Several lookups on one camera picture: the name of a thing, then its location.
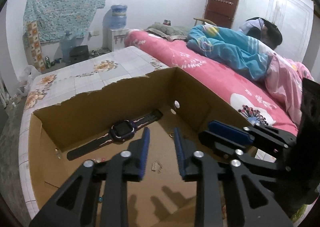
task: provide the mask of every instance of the white wardrobe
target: white wardrobe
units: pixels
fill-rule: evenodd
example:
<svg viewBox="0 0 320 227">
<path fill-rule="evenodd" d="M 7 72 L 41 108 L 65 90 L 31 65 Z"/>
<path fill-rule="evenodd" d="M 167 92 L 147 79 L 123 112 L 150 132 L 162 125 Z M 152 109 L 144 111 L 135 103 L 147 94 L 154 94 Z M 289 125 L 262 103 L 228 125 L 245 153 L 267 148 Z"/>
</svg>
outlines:
<svg viewBox="0 0 320 227">
<path fill-rule="evenodd" d="M 247 19 L 262 17 L 276 24 L 283 42 L 275 51 L 283 57 L 302 62 L 313 21 L 312 0 L 239 0 L 233 30 Z"/>
</svg>

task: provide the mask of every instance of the fabric hanging on wall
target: fabric hanging on wall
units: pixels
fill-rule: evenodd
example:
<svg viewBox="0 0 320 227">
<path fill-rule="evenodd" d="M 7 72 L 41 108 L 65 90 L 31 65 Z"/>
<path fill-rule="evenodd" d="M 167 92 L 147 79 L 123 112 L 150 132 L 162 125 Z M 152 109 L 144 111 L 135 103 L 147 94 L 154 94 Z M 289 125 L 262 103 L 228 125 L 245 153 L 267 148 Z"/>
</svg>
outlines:
<svg viewBox="0 0 320 227">
<path fill-rule="evenodd" d="M 97 8 L 104 6 L 105 0 L 27 0 L 24 31 L 29 22 L 37 20 L 41 42 L 59 41 L 67 30 L 84 37 Z"/>
</svg>

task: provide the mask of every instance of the cardboard box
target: cardboard box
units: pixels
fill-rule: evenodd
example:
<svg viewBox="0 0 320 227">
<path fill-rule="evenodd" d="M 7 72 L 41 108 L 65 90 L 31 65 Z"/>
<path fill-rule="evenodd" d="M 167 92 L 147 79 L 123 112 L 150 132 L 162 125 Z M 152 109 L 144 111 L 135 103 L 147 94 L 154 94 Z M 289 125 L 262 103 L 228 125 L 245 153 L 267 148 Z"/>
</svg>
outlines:
<svg viewBox="0 0 320 227">
<path fill-rule="evenodd" d="M 176 114 L 172 113 L 174 101 L 180 104 Z M 30 121 L 29 166 L 39 208 L 84 160 L 109 160 L 126 150 L 130 141 L 110 144 L 73 161 L 67 160 L 68 151 L 102 136 L 118 120 L 134 119 L 154 109 L 160 109 L 164 116 L 148 126 L 151 138 L 143 181 L 128 183 L 129 226 L 193 226 L 196 183 L 182 181 L 169 134 L 179 127 L 199 150 L 221 160 L 200 144 L 197 133 L 207 129 L 212 120 L 239 128 L 250 123 L 179 68 L 124 79 L 100 91 L 81 93 L 60 105 L 35 111 Z M 141 135 L 139 130 L 132 140 Z M 61 158 L 56 155 L 56 148 L 61 150 Z M 161 163 L 160 171 L 151 170 L 155 161 Z"/>
</svg>

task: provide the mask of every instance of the black watch strap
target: black watch strap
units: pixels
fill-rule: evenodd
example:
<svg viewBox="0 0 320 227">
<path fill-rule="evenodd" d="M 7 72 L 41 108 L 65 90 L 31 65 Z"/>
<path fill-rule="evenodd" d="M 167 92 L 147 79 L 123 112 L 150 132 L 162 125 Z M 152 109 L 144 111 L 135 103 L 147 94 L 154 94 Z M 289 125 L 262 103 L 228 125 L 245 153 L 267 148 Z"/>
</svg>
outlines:
<svg viewBox="0 0 320 227">
<path fill-rule="evenodd" d="M 153 112 L 151 112 L 148 115 L 145 115 L 144 117 L 134 120 L 133 122 L 137 125 L 137 130 L 148 126 L 150 123 L 153 123 L 157 120 L 159 120 L 163 116 L 162 112 L 158 109 L 155 109 Z"/>
<path fill-rule="evenodd" d="M 102 148 L 108 144 L 111 144 L 112 142 L 113 142 L 113 140 L 111 139 L 110 134 L 107 133 L 98 139 L 90 141 L 89 143 L 87 143 L 79 148 L 76 148 L 74 150 L 69 151 L 67 153 L 67 159 L 69 161 L 71 161 L 76 158 L 82 157 L 85 154 L 88 154 L 94 150 Z"/>
<path fill-rule="evenodd" d="M 159 120 L 162 116 L 163 116 L 163 114 L 161 113 L 161 111 L 156 109 L 153 112 L 151 112 L 150 114 L 134 120 L 133 122 L 137 126 L 136 131 L 145 127 L 145 126 L 148 126 L 152 122 Z M 79 148 L 76 148 L 74 150 L 69 151 L 67 153 L 67 159 L 69 161 L 71 161 L 76 158 L 82 157 L 85 154 L 88 154 L 94 150 L 102 148 L 108 144 L 111 144 L 112 142 L 113 142 L 113 139 L 111 138 L 110 134 L 107 133 L 107 134 L 99 137 L 98 139 L 90 141 L 89 143 L 87 143 Z"/>
</svg>

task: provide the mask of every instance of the plastic bag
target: plastic bag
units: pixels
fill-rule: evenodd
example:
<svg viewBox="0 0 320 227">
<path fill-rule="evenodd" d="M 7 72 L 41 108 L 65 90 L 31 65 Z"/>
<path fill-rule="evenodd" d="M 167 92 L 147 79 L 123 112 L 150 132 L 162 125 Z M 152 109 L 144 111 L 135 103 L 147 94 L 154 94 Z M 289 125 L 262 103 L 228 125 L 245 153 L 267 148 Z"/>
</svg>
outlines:
<svg viewBox="0 0 320 227">
<path fill-rule="evenodd" d="M 41 73 L 33 66 L 27 65 L 19 77 L 17 91 L 22 96 L 27 96 L 30 92 L 33 80 Z"/>
</svg>

